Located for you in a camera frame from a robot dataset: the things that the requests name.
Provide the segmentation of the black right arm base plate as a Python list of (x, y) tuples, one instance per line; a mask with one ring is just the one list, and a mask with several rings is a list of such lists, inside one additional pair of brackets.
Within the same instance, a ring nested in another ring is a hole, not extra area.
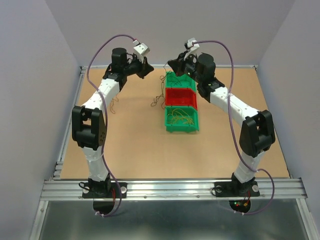
[(237, 183), (235, 181), (218, 181), (214, 183), (218, 198), (259, 197), (260, 191), (256, 181)]

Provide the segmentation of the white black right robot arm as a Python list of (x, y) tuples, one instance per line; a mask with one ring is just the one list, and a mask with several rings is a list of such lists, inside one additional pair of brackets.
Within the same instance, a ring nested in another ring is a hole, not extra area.
[(233, 95), (231, 89), (216, 78), (216, 64), (210, 54), (196, 56), (183, 52), (167, 63), (176, 76), (187, 75), (193, 79), (200, 96), (226, 112), (230, 123), (236, 122), (241, 127), (239, 140), (235, 142), (239, 164), (230, 181), (215, 183), (213, 194), (216, 197), (259, 196), (255, 181), (258, 165), (276, 140), (272, 114), (268, 110), (259, 111)]

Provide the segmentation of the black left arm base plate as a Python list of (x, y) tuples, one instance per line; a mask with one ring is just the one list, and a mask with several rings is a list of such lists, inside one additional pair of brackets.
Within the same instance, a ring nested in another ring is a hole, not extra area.
[(120, 182), (118, 185), (115, 182), (79, 182), (78, 186), (82, 189), (83, 199), (119, 199), (127, 197), (126, 182)]

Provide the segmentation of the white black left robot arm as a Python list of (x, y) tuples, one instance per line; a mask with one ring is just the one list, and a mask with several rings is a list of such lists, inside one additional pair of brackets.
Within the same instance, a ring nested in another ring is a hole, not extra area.
[(105, 166), (103, 148), (107, 136), (105, 116), (107, 105), (122, 90), (131, 75), (143, 79), (154, 70), (148, 63), (149, 47), (140, 43), (133, 48), (131, 59), (123, 47), (112, 50), (111, 63), (94, 94), (71, 112), (72, 139), (83, 150), (89, 176), (87, 182), (79, 184), (83, 198), (105, 198), (111, 196), (110, 172)]

